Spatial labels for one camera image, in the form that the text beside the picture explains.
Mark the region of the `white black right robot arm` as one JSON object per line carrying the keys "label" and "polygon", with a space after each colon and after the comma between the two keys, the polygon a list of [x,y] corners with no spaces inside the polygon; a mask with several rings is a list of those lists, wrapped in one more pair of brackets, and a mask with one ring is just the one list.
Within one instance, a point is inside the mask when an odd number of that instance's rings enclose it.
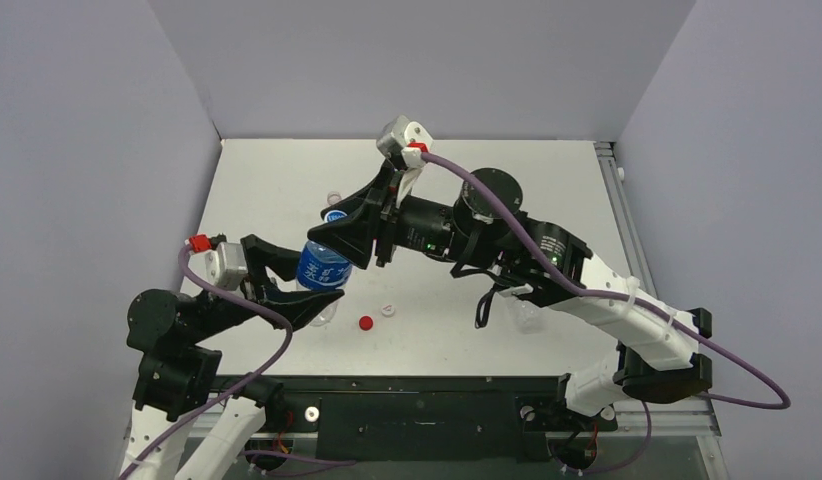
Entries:
{"label": "white black right robot arm", "polygon": [[496,295],[568,314],[613,337],[612,353],[559,380],[551,413],[565,427],[621,400],[670,404],[711,387],[712,362],[699,349],[711,334],[708,312],[661,304],[576,235],[530,218],[519,184],[503,171],[454,173],[461,190],[445,205],[412,195],[414,171],[386,160],[340,201],[338,219],[307,237],[362,269],[390,263],[400,248],[415,251],[451,264],[456,278],[487,276]]}

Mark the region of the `clear unlabelled bottle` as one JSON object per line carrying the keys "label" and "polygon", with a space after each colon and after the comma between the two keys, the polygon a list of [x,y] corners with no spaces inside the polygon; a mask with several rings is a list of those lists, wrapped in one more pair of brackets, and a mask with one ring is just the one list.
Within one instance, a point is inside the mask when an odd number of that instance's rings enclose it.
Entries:
{"label": "clear unlabelled bottle", "polygon": [[543,310],[536,305],[510,297],[506,303],[515,329],[521,334],[538,334],[546,330]]}

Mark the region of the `blue white bottle cap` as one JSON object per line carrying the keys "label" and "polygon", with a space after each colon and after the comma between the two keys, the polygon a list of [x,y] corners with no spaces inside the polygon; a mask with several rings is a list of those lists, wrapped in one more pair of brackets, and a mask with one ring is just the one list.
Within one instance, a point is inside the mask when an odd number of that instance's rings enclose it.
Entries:
{"label": "blue white bottle cap", "polygon": [[323,215],[323,222],[328,224],[348,217],[348,214],[342,210],[330,209]]}

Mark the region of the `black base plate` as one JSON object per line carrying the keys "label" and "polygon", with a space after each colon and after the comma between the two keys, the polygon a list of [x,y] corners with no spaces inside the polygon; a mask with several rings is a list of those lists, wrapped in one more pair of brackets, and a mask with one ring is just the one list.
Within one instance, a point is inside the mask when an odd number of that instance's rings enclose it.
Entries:
{"label": "black base plate", "polygon": [[564,406],[560,377],[272,375],[282,402],[252,436],[319,459],[544,462],[618,423]]}

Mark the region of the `red label clear bottle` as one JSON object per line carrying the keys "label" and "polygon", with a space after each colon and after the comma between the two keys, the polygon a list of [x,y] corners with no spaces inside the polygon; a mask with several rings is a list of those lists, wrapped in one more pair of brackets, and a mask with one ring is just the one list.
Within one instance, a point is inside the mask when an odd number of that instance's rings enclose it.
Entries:
{"label": "red label clear bottle", "polygon": [[339,192],[332,191],[327,194],[326,202],[329,206],[333,206],[342,200],[342,195]]}

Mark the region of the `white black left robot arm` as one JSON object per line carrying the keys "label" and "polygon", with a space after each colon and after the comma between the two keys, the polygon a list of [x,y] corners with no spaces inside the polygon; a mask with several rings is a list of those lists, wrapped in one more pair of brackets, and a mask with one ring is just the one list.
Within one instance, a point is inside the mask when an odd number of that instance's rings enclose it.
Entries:
{"label": "white black left robot arm", "polygon": [[[296,331],[344,294],[280,289],[276,282],[292,280],[299,260],[256,235],[195,235],[178,263],[200,292],[149,289],[131,301],[126,343],[142,357],[120,478],[220,479],[253,434],[294,424],[282,382],[264,373]],[[223,354],[202,342],[255,317],[283,332],[279,349],[213,396]]]}

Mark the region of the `blue label clear bottle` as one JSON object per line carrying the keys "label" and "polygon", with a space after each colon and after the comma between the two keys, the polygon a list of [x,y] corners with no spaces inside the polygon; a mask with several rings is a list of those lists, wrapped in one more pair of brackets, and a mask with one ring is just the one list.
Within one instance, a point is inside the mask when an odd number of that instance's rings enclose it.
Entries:
{"label": "blue label clear bottle", "polygon": [[[297,268],[296,288],[298,291],[322,291],[343,289],[349,281],[353,265],[341,255],[320,244],[308,240],[301,251]],[[338,302],[335,302],[311,326],[321,327],[334,317]]]}

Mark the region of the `aluminium rail frame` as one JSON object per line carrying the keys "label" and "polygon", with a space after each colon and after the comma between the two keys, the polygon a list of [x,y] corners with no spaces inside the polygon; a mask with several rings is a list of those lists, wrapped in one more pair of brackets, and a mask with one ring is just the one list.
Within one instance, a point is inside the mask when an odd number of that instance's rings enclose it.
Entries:
{"label": "aluminium rail frame", "polygon": [[615,146],[622,182],[658,297],[677,307],[706,307],[714,339],[732,333],[731,219],[734,173],[709,151]]}

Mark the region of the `red bottle cap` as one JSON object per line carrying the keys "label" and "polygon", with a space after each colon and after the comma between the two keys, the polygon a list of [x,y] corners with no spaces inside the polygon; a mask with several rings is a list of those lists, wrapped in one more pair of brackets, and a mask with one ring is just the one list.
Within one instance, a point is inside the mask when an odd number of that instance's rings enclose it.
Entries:
{"label": "red bottle cap", "polygon": [[362,316],[359,319],[359,328],[363,331],[369,331],[374,327],[374,320],[370,316]]}

